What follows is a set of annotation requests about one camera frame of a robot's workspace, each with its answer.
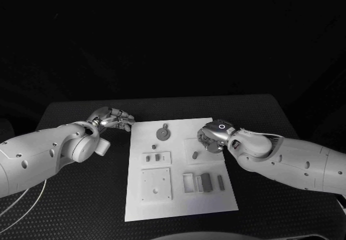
dark table surface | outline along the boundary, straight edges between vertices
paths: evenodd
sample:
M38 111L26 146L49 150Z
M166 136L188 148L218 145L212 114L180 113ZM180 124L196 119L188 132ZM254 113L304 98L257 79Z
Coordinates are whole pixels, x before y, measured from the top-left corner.
M237 128L299 138L268 94L54 102L36 130L85 121L104 106L131 113L137 122L212 117L229 120ZM48 179L35 208L0 239L149 240L195 231L231 232L263 239L312 234L330 240L345 239L346 215L335 195L296 189L245 171L227 150L225 164L240 210L124 222L131 134L108 129L101 137L111 142L105 156L94 153L84 163L69 164ZM42 187L43 183L28 191L0 217L2 229L25 214ZM20 194L0 199L0 212Z

white board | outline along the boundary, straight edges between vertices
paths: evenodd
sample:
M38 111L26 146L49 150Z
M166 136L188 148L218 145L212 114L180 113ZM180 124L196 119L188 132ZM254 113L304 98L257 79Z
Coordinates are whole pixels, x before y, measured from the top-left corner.
M211 153L209 155L209 152L205 150L196 158L201 162L193 162L192 164L188 160L188 157L192 157L190 151L193 151L195 148L198 148L198 151L202 151L203 149L202 144L199 143L202 149L196 144L195 138L198 137L199 129L212 121L212 118L198 118L137 122L133 125L126 196L126 222L238 210L224 154ZM170 131L170 137L166 141L157 139L157 130L163 127L163 124L167 124L167 129ZM186 151L186 144L190 144L186 142L189 141L192 141L192 146L195 147L192 150ZM166 161L163 162L160 159L162 162L156 162L154 165L147 165L144 154L153 156L156 153L170 153L170 163L166 163ZM163 179L163 172L159 172L163 169L169 169L169 172L166 173L170 175L170 187L167 185L165 187L163 184L167 184L169 182L160 180ZM141 177L141 174L144 174L143 170L150 170L152 184L149 185L143 185L143 181L147 181L147 179ZM211 175L212 192L201 192L203 189L198 186L201 183L198 182L196 177L203 173L209 173ZM225 186L224 191L219 187L218 175L222 176ZM188 193L185 190L183 176L188 176L189 181ZM190 176L195 184L193 188L190 185ZM160 192L160 189L163 188L166 188L167 191L170 188L170 195L167 192Z

